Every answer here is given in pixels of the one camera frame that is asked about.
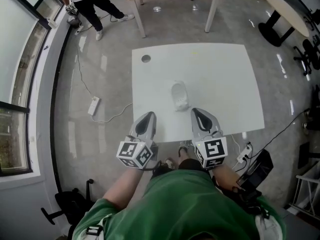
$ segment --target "black table base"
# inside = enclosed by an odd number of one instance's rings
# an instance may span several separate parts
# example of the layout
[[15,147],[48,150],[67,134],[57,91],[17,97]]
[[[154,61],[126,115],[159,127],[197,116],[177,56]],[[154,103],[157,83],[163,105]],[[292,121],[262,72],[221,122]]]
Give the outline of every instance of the black table base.
[[263,35],[263,37],[272,45],[279,47],[287,39],[288,36],[295,30],[291,27],[282,37],[273,29],[273,26],[276,24],[280,14],[277,11],[274,11],[266,23],[259,23],[258,28]]

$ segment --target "strap buckle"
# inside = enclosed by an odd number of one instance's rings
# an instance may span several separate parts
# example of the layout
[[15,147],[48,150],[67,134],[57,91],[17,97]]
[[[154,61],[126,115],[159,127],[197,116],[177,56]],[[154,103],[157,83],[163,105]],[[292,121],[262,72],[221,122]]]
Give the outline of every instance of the strap buckle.
[[104,228],[100,225],[97,225],[97,226],[90,226],[86,229],[85,233],[87,235],[90,235],[90,236],[96,236],[98,237],[100,235],[100,232],[103,231]]

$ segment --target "white tabletop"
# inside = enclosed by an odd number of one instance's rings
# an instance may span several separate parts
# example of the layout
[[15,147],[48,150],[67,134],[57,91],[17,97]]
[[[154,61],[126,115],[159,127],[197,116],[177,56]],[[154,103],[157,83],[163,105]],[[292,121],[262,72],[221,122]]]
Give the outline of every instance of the white tabletop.
[[284,0],[266,0],[289,24],[306,38],[309,30],[299,14]]
[[[142,56],[149,55],[149,62]],[[176,112],[175,81],[185,83],[192,107],[216,116],[224,135],[265,127],[259,90],[246,48],[239,44],[185,43],[132,51],[133,119],[153,111],[156,142],[192,139],[189,108]]]

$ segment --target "polished gray floor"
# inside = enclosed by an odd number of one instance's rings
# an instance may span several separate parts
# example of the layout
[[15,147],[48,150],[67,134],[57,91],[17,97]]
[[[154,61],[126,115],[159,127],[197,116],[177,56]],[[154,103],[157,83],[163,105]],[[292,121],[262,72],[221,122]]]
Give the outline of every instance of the polished gray floor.
[[[131,12],[126,0],[111,1],[124,13]],[[302,65],[293,60],[293,46],[300,46],[304,38],[295,31],[281,47],[269,44],[258,30],[258,23],[266,22],[273,12],[265,0],[220,0],[211,31],[205,33],[210,4],[210,0],[145,0],[145,5],[139,6],[147,35],[144,39],[135,20],[111,23],[109,17],[101,20],[104,36],[100,41],[96,41],[93,28],[77,36],[71,34],[60,69],[54,113],[56,160],[63,190],[77,187],[84,193],[86,180],[92,178],[93,198],[100,198],[125,170],[116,152],[133,122],[131,106],[110,123],[92,121],[87,114],[91,96],[81,82],[77,52],[83,80],[92,95],[101,98],[95,120],[108,120],[132,102],[132,49],[177,43],[245,45],[259,88],[265,129],[235,134],[241,150],[250,141],[255,154],[308,108],[312,86],[319,82],[320,75],[314,70],[307,79]],[[156,6],[161,11],[154,12]],[[96,12],[101,17],[107,14],[98,8]],[[281,18],[274,28],[283,34],[289,27]],[[259,189],[281,206],[295,187],[299,145],[312,137],[301,129],[304,120],[300,116],[267,147],[274,169]],[[233,166],[238,147],[231,136],[227,143],[226,163]],[[178,143],[160,143],[158,158],[177,158],[177,149]],[[142,196],[149,179],[150,173],[146,172],[134,200]]]

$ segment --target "window frame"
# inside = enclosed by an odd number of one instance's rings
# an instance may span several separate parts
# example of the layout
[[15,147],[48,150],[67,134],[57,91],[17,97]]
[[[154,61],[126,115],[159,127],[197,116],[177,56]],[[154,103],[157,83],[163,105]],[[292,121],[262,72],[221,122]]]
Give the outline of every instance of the window frame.
[[[34,6],[32,6],[32,4],[30,4],[27,0],[16,0],[16,2],[18,4],[20,4],[21,6],[23,6],[25,9],[27,9],[35,18],[38,19],[38,23],[40,25],[42,25],[47,31],[42,39],[42,43],[39,47],[39,52],[37,54],[37,58],[35,59],[34,62],[34,68],[33,71],[31,73],[31,78],[30,78],[30,84],[29,84],[29,90],[28,90],[28,94],[27,94],[27,101],[26,101],[26,107],[24,106],[18,106],[18,105],[14,105],[14,104],[10,104],[7,102],[3,102],[0,101],[0,109],[6,109],[9,111],[14,111],[14,112],[19,112],[19,113],[24,113],[25,114],[25,120],[24,120],[24,144],[25,144],[25,149],[24,149],[24,155],[25,155],[25,160],[26,160],[26,169],[19,169],[19,170],[10,170],[8,172],[3,172],[3,170],[1,170],[1,164],[0,164],[0,177],[7,177],[7,176],[15,176],[15,175],[21,175],[21,174],[28,174],[28,173],[32,173],[32,167],[31,167],[31,160],[30,160],[30,150],[29,150],[29,135],[28,135],[28,119],[29,119],[29,105],[30,105],[30,97],[31,97],[31,91],[32,91],[32,85],[33,85],[33,81],[34,81],[34,76],[35,76],[35,68],[37,67],[38,64],[38,59],[40,56],[41,51],[44,48],[44,44],[46,41],[46,38],[48,36],[49,31],[52,29],[46,18],[44,18],[38,11],[37,8],[39,7],[39,5],[43,2],[44,0],[38,0]],[[61,11],[61,9],[64,6],[64,3],[62,0],[59,0],[61,2],[61,7],[59,8],[57,15],[59,14],[59,12]]]

